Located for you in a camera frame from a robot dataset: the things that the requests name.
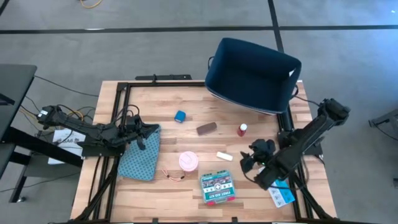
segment white eraser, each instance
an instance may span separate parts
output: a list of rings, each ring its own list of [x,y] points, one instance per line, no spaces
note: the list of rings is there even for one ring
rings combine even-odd
[[[221,159],[225,159],[227,161],[232,161],[233,156],[222,153],[222,152],[217,152],[217,157],[221,158]]]

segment white paper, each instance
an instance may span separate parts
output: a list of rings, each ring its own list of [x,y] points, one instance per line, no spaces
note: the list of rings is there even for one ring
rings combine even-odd
[[[70,132],[71,130],[66,128],[63,130],[55,130],[53,142],[62,142],[66,137],[69,136]],[[59,144],[58,147],[81,157],[81,152],[83,148],[81,148],[77,143],[84,141],[85,138],[86,138],[85,135],[74,131],[72,132],[71,136],[67,138],[64,142]],[[64,162],[49,158],[50,165],[63,164],[63,163]]]

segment blue block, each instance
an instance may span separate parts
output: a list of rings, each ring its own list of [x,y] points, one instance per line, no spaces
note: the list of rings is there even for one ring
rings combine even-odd
[[[182,123],[185,120],[185,116],[186,116],[186,114],[183,111],[178,111],[174,117],[174,120],[176,122]]]

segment gray carpet floor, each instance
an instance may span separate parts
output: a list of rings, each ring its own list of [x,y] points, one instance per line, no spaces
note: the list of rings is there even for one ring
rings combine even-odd
[[[274,2],[280,26],[398,24],[393,0]],[[0,16],[0,30],[271,25],[268,3],[261,0],[103,0],[94,9],[84,9],[76,0],[10,0]],[[396,223],[398,189],[392,178],[398,177],[398,142],[370,128],[368,120],[398,108],[398,30],[293,30],[281,31],[281,36],[285,52],[303,63],[300,78],[308,98],[336,98],[351,108],[347,123],[332,129],[322,144],[338,216]],[[274,33],[268,30],[0,34],[0,63],[33,64],[41,77],[97,94],[103,80],[133,80],[138,75],[183,73],[203,79],[207,59],[223,37],[276,49]],[[96,106],[96,98],[41,80],[33,82],[27,95],[39,107]],[[29,101],[23,105],[34,109]],[[316,108],[311,109],[315,116]],[[35,133],[21,114],[12,125]],[[388,125],[381,128],[392,133]],[[0,190],[14,187],[21,169],[9,164]],[[43,179],[28,178],[26,185],[39,181]],[[78,175],[26,188],[24,203],[9,204],[11,192],[1,193],[0,223],[68,220],[77,183]]]

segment black desk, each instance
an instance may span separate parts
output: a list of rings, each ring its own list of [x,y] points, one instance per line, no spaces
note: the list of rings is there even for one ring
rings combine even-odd
[[[41,155],[57,159],[75,167],[81,168],[83,165],[80,156],[76,156],[53,144],[11,127],[12,120],[14,120],[30,84],[33,82],[36,69],[37,67],[34,65],[0,64],[0,94],[14,101],[13,105],[0,105],[0,178],[8,162],[24,165],[10,202],[17,202],[27,178],[25,171],[27,166],[32,163],[31,155],[14,152],[16,146],[38,152]]]

